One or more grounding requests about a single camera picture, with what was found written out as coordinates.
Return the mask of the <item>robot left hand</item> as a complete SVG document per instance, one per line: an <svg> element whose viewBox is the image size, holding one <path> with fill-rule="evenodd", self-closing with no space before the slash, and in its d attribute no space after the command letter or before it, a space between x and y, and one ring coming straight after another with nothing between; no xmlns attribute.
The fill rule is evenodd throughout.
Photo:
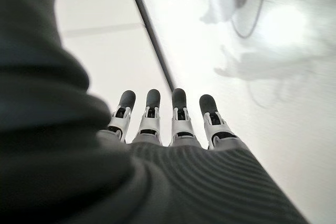
<svg viewBox="0 0 336 224"><path fill-rule="evenodd" d="M54 3L1 0L1 223L306 223L239 139L121 143Z"/></svg>

